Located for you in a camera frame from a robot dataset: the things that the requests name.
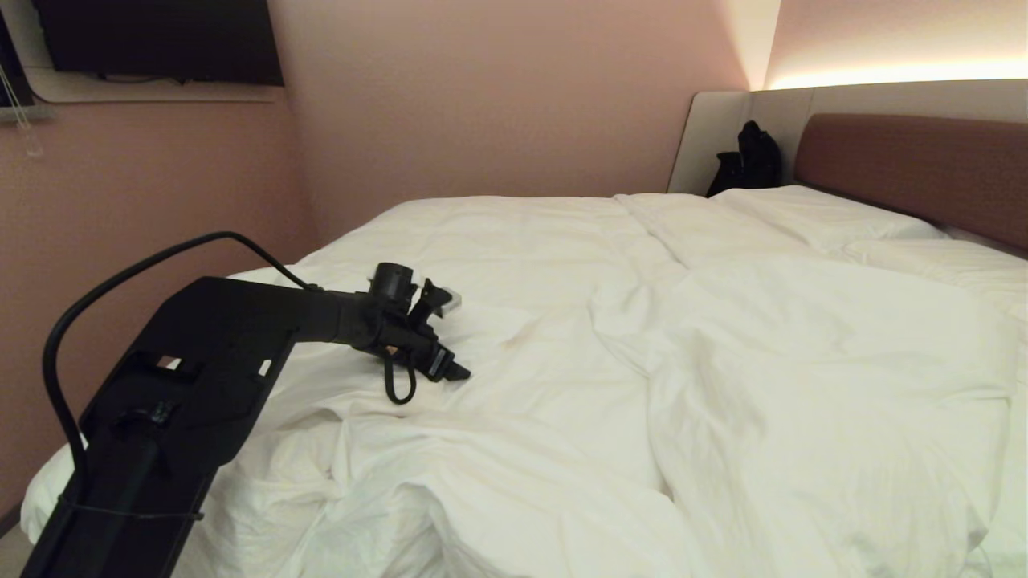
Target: black backpack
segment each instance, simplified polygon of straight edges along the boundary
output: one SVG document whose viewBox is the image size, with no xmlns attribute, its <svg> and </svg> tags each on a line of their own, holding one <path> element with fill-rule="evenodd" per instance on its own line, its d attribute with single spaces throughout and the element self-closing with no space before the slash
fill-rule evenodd
<svg viewBox="0 0 1028 578">
<path fill-rule="evenodd" d="M 721 167 L 707 189 L 708 197 L 730 188 L 781 186 L 781 151 L 761 128 L 749 120 L 739 133 L 739 152 L 718 153 Z"/>
</svg>

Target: white pillow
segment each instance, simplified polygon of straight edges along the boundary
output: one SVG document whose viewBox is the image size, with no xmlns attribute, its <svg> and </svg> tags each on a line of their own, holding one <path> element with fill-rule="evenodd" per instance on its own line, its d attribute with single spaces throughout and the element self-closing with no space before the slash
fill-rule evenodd
<svg viewBox="0 0 1028 578">
<path fill-rule="evenodd" d="M 702 196 L 640 193 L 615 200 L 689 268 L 772 254 L 824 258 L 795 237 Z"/>
<path fill-rule="evenodd" d="M 850 260 L 962 287 L 1028 323 L 1028 260 L 956 240 L 858 241 Z"/>
<path fill-rule="evenodd" d="M 828 254 L 865 239 L 946 239 L 930 224 L 805 186 L 731 189 L 713 202 L 752 215 Z"/>
</svg>

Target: headboard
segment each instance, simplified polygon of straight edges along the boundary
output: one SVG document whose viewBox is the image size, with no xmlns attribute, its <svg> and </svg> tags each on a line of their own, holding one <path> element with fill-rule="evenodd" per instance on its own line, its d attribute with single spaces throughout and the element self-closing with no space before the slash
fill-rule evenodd
<svg viewBox="0 0 1028 578">
<path fill-rule="evenodd" d="M 1026 123 L 815 114 L 795 177 L 1028 251 Z"/>
<path fill-rule="evenodd" d="M 699 93 L 689 109 L 667 191 L 706 192 L 718 172 L 715 155 L 738 149 L 736 135 L 750 118 L 778 142 L 785 182 L 793 182 L 800 137 L 814 114 L 903 114 L 1028 123 L 1028 79 Z"/>
</svg>

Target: black wire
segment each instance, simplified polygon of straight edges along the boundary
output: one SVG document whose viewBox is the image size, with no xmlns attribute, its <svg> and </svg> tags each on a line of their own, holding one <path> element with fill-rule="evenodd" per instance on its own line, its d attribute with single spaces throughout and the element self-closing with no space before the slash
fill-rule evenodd
<svg viewBox="0 0 1028 578">
<path fill-rule="evenodd" d="M 173 80 L 178 82 L 180 86 L 185 85 L 185 81 L 172 78 L 171 76 L 148 76 L 146 78 L 111 78 L 106 74 L 97 74 L 96 78 L 98 80 L 103 80 L 104 82 L 110 82 L 112 84 L 146 84 L 148 82 L 156 82 L 158 80 Z"/>
<path fill-rule="evenodd" d="M 94 506 L 84 506 L 82 504 L 76 504 L 74 502 L 69 502 L 64 495 L 61 495 L 60 500 L 67 504 L 70 508 L 74 510 L 81 510 L 83 512 L 93 512 L 98 514 L 107 514 L 119 517 L 131 517 L 133 519 L 168 519 L 168 518 L 185 518 L 192 521 L 199 521 L 204 519 L 204 512 L 181 512 L 181 513 L 159 513 L 159 514 L 144 514 L 138 512 L 122 512 L 120 510 L 109 510 L 107 508 L 97 508 Z"/>
<path fill-rule="evenodd" d="M 58 380 L 58 350 L 61 348 L 61 340 L 64 338 L 65 333 L 68 332 L 72 323 L 75 322 L 82 312 L 115 287 L 121 285 L 125 281 L 128 281 L 144 270 L 170 259 L 175 255 L 178 255 L 179 253 L 188 251 L 189 249 L 207 243 L 211 243 L 212 241 L 218 241 L 220 239 L 231 239 L 246 245 L 247 248 L 254 253 L 257 253 L 257 255 L 278 269 L 279 273 L 286 276 L 287 279 L 302 289 L 307 291 L 319 290 L 317 285 L 309 285 L 290 273 L 285 265 L 279 262 L 279 260 L 272 257 L 270 253 L 262 249 L 253 241 L 250 241 L 237 232 L 221 231 L 197 237 L 191 241 L 180 243 L 179 245 L 164 249 L 159 253 L 155 253 L 154 255 L 143 259 L 142 261 L 101 283 L 76 301 L 75 304 L 69 308 L 68 311 L 61 316 L 61 319 L 59 319 L 53 325 L 53 329 L 50 330 L 49 337 L 46 338 L 46 345 L 43 347 L 43 385 L 46 387 L 46 395 L 50 399 L 50 405 L 53 406 L 53 412 L 57 413 L 58 421 L 61 423 L 61 429 L 64 430 L 65 437 L 68 438 L 68 444 L 71 446 L 72 461 L 75 463 L 75 471 L 79 474 L 79 483 L 76 486 L 77 495 L 74 497 L 76 499 L 72 500 L 73 502 L 78 501 L 77 497 L 82 495 L 86 486 L 85 448 L 82 446 L 82 438 L 79 437 L 78 426 L 75 424 L 75 418 L 72 416 L 71 409 L 68 407 L 68 401 L 65 399 L 64 393 L 61 391 L 61 382 Z"/>
<path fill-rule="evenodd" d="M 404 405 L 411 399 L 414 399 L 414 390 L 417 388 L 417 380 L 414 375 L 414 363 L 409 355 L 407 356 L 407 375 L 410 377 L 410 392 L 407 393 L 407 397 L 400 399 L 396 396 L 396 388 L 393 386 L 393 356 L 386 356 L 386 396 L 397 405 Z"/>
</svg>

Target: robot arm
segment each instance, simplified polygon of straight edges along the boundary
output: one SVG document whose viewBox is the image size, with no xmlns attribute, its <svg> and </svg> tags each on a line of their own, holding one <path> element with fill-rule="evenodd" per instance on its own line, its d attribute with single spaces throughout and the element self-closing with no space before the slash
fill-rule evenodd
<svg viewBox="0 0 1028 578">
<path fill-rule="evenodd" d="M 218 468 L 238 453 L 298 342 L 351 346 L 433 382 L 470 372 L 428 324 L 455 298 L 382 263 L 367 293 L 201 278 L 172 296 L 80 420 L 76 470 L 24 578 L 171 575 Z M 178 360 L 168 364 L 169 360 Z M 405 403 L 392 392 L 390 397 Z"/>
</svg>

